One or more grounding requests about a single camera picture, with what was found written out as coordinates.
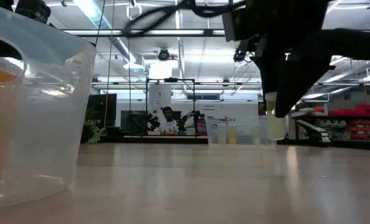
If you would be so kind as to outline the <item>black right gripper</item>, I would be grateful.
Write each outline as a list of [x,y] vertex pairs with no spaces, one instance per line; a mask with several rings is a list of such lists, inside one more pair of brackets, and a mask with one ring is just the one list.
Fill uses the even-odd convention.
[[[264,93],[277,91],[276,117],[284,118],[328,71],[330,56],[311,53],[303,44],[322,30],[331,0],[246,0],[245,30],[259,41],[252,61]],[[293,53],[285,63],[285,54]],[[279,65],[278,90],[274,65]]]

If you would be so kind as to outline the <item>large clear plastic bin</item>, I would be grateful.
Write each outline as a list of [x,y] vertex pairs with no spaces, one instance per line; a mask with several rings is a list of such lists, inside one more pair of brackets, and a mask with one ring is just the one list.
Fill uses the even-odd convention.
[[1,178],[0,207],[66,189],[78,148],[96,59],[93,44],[0,7],[0,40],[22,60],[16,122]]

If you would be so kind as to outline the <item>red storage bin shelf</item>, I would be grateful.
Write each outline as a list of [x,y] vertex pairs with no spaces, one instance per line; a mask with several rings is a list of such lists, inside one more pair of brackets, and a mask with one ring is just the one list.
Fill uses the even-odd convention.
[[370,140],[370,105],[329,111],[327,116],[316,118],[313,123],[326,130],[330,139]]

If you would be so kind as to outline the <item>black grey ramp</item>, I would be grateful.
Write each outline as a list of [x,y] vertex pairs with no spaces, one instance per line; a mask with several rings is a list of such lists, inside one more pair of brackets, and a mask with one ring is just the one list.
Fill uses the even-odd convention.
[[307,140],[312,143],[329,144],[331,143],[329,134],[323,128],[298,119],[296,124],[296,140]]

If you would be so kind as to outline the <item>black monitor panel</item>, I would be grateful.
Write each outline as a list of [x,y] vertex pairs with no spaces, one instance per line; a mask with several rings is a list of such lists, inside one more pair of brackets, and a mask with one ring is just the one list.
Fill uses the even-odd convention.
[[90,95],[85,120],[99,121],[103,126],[115,126],[117,94]]

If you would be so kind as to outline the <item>black overhead light bar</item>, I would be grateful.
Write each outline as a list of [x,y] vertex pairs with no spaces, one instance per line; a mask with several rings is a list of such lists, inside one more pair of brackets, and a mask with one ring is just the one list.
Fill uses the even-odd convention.
[[[62,29],[62,31],[79,37],[123,37],[121,29]],[[157,29],[142,34],[142,37],[224,37],[224,35],[223,29]]]

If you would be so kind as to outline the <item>person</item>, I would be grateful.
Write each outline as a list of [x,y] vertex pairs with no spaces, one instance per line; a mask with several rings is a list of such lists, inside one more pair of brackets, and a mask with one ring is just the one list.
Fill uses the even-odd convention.
[[173,111],[171,107],[166,106],[162,110],[165,121],[161,121],[157,131],[160,135],[176,135],[178,132],[177,122],[173,118]]

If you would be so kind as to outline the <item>white poster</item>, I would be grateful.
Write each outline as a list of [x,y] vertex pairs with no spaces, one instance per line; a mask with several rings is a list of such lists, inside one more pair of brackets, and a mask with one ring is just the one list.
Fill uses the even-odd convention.
[[172,102],[172,89],[170,85],[153,85],[148,89],[148,110],[159,111]]

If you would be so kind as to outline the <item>green succulent potted plant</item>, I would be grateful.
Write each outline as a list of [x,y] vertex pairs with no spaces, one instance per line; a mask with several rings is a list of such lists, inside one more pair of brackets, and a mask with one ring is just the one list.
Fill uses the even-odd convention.
[[106,113],[95,106],[86,109],[81,143],[97,144],[100,142],[101,137],[107,133],[105,116]]

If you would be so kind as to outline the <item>silver ceiling duct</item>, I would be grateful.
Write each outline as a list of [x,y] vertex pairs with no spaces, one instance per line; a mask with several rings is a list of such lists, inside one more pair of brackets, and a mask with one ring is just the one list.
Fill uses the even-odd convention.
[[[99,6],[96,0],[73,0],[73,2],[97,29],[111,30],[113,28],[112,23],[109,22],[104,15],[103,8]],[[111,37],[111,35],[109,35],[107,39],[122,55],[123,59],[127,63],[136,61],[135,56],[129,51],[127,45],[123,42],[123,38]]]

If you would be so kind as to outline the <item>black background workstation frame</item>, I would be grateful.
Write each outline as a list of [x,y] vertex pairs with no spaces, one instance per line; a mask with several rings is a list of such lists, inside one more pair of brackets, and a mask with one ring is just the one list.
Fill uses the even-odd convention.
[[[161,84],[161,85],[170,85],[171,86],[171,89],[172,89],[172,97],[173,97],[173,93],[174,93],[174,88],[177,87],[177,86],[180,86],[180,85],[187,85],[187,84],[192,84],[193,86],[193,94],[195,94],[195,80],[194,79],[182,79],[182,78],[147,78],[146,79],[146,111],[150,112],[150,113],[154,113],[154,111],[149,111],[148,110],[148,89],[150,88],[150,86],[153,86],[153,85],[158,85],[158,84]],[[188,109],[187,112],[181,112],[181,116],[179,118],[176,118],[175,117],[175,113],[174,113],[174,110],[173,110],[173,99],[172,99],[172,102],[171,102],[171,109],[173,111],[173,118],[174,120],[179,120],[180,118],[182,118],[183,116],[185,116],[187,113],[189,113],[190,111],[192,110],[196,110],[195,109],[195,100],[192,101],[192,107]],[[165,117],[164,117],[164,114],[162,112],[162,110],[159,110],[159,111],[155,111],[155,115],[159,118],[159,122],[161,121],[165,121]],[[162,135],[162,136],[178,136],[178,135],[188,135],[188,134],[194,134],[194,131],[195,129],[193,128],[193,118],[190,118],[185,127],[187,128],[187,130],[183,133],[183,132],[177,132],[176,135]]]

